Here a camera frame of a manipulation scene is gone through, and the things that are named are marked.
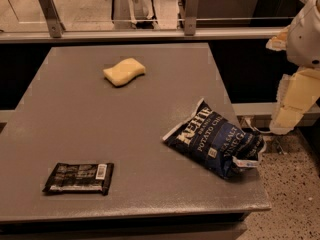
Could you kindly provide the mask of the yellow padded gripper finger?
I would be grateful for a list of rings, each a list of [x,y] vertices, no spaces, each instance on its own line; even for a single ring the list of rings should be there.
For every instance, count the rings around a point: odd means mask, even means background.
[[[319,68],[299,67],[293,75],[284,74],[277,90],[270,131],[285,135],[293,130],[319,98]]]
[[[287,34],[289,27],[283,28],[276,36],[273,36],[266,43],[266,48],[273,51],[287,50]]]

